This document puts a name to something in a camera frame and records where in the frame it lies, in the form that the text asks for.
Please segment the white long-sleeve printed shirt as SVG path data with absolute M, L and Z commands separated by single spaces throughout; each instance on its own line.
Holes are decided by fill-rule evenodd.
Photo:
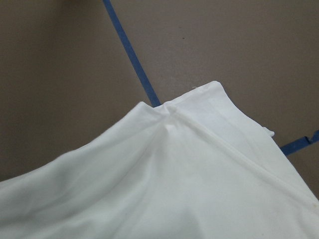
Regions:
M 319 201 L 213 81 L 0 184 L 3 239 L 316 239 Z

